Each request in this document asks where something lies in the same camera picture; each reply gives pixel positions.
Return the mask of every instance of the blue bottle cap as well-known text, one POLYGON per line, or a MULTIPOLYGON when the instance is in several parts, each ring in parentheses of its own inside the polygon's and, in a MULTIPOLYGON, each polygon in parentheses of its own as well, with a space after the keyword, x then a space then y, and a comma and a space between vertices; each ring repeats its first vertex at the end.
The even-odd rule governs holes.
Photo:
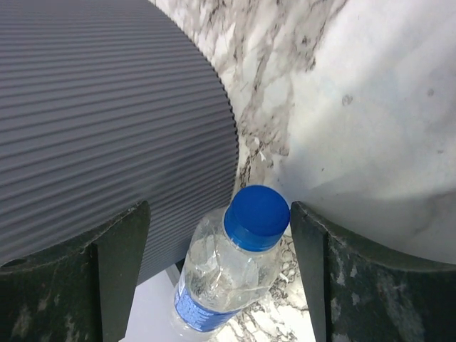
POLYGON ((263 185, 240 190, 224 216, 228 237, 251 252, 266 251, 281 238, 290 222, 290 209, 278 192, 263 185))

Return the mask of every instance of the water bottle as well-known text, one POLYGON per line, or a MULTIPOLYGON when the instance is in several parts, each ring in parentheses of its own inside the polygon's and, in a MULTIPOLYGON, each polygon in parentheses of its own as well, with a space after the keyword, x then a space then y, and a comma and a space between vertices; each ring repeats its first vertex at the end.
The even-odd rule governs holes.
POLYGON ((289 220, 284 198, 261 185, 203 217, 175 289, 171 322, 178 335, 207 341, 265 295, 280 272, 279 240, 289 220))

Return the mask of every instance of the bottle label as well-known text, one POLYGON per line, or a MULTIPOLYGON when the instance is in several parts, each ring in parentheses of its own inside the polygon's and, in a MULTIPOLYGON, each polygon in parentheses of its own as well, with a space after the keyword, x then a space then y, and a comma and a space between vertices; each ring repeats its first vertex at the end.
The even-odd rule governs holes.
POLYGON ((216 312, 209 310, 193 301, 185 287, 184 274, 180 276, 174 305, 181 319, 200 332, 213 331, 235 316, 240 310, 230 312, 216 312))

